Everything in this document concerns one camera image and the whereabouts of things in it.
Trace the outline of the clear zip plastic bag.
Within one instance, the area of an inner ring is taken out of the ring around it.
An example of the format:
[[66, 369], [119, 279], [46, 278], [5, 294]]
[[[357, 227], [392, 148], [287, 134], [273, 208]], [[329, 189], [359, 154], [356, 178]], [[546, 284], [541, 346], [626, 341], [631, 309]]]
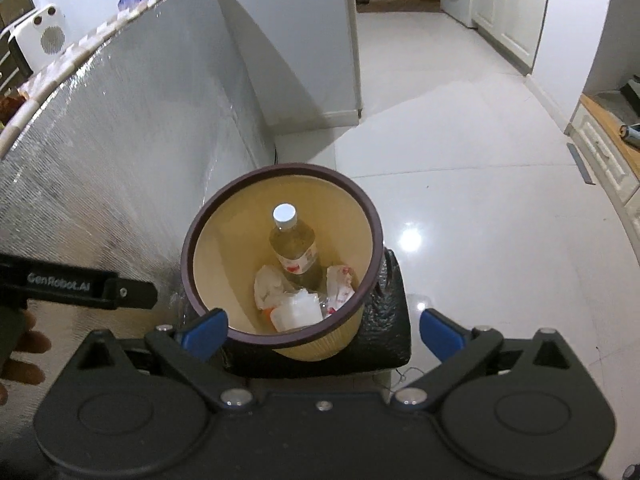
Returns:
[[320, 297], [306, 289], [287, 294], [269, 312], [269, 319], [278, 333], [294, 332], [318, 324], [323, 321]]

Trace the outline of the tan round trash bin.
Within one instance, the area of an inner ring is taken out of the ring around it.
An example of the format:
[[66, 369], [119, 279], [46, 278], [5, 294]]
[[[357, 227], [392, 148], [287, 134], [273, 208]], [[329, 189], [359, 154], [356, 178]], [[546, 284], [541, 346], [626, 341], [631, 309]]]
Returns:
[[307, 164], [268, 166], [206, 200], [181, 254], [193, 310], [228, 316], [230, 340], [319, 362], [355, 338], [384, 245], [369, 196]]

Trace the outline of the black bag beside bin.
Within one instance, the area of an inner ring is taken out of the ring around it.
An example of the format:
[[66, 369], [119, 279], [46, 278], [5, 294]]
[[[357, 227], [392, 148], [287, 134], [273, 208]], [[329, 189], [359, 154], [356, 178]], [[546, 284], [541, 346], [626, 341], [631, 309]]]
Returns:
[[244, 378], [306, 379], [379, 372], [403, 366], [411, 356], [411, 326], [401, 270], [394, 252], [384, 250], [378, 282], [363, 305], [355, 338], [335, 356], [296, 361], [232, 339], [220, 352], [224, 369]]

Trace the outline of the crumpled paper in bin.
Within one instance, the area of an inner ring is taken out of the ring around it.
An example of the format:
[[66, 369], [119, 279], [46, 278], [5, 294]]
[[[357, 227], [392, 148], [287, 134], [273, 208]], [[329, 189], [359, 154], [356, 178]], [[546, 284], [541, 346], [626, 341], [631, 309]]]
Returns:
[[274, 266], [266, 264], [255, 274], [254, 300], [258, 310], [265, 311], [279, 307], [283, 301], [295, 293], [296, 288]]

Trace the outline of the white red wrapper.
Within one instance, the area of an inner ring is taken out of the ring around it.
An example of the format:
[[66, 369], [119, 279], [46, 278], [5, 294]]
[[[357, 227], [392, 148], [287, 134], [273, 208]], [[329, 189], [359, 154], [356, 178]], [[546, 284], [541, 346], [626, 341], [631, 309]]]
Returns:
[[340, 264], [326, 269], [326, 300], [323, 304], [326, 318], [340, 310], [354, 296], [353, 280], [354, 272], [350, 266]]

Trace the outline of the silver foil table skirt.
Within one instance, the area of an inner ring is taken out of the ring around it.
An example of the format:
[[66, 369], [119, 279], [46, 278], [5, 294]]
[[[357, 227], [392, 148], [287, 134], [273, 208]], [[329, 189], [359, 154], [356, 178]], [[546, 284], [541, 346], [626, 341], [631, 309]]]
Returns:
[[220, 188], [276, 148], [220, 0], [163, 0], [49, 96], [1, 164], [6, 254], [115, 271], [158, 291], [150, 310], [35, 301], [47, 380], [92, 330], [138, 338], [186, 314], [180, 256]]

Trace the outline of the plastic bottle white cap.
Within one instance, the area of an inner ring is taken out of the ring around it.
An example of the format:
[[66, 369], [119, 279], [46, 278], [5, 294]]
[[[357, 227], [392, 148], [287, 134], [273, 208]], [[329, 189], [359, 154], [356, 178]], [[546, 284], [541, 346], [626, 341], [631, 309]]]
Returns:
[[318, 290], [323, 271], [316, 233], [298, 218], [297, 209], [289, 203], [273, 208], [272, 221], [269, 241], [285, 277], [298, 288]]

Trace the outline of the checkered brown white tablecloth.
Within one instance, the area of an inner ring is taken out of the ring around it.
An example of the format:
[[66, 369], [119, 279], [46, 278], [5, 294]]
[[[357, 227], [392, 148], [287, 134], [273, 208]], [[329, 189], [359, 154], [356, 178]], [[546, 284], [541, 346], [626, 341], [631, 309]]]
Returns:
[[21, 106], [11, 119], [1, 126], [1, 158], [6, 157], [43, 103], [64, 81], [86, 64], [102, 44], [111, 40], [123, 28], [162, 1], [165, 0], [142, 0], [132, 8], [119, 11], [105, 23], [71, 44], [55, 61], [26, 81], [17, 90], [17, 95], [21, 98]]

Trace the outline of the white space heater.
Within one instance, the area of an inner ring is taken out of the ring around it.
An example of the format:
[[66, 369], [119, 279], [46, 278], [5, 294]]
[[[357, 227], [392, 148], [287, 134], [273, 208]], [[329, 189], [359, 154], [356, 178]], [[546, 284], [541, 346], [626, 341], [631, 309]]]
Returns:
[[66, 17], [54, 3], [28, 12], [9, 27], [9, 32], [9, 40], [33, 73], [52, 63], [70, 45]]

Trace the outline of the white kitchen cabinets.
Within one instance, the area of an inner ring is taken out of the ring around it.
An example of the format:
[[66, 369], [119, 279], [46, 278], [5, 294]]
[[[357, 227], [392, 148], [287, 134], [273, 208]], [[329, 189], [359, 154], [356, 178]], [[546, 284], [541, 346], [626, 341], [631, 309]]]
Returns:
[[475, 24], [518, 59], [534, 66], [548, 0], [473, 0]]

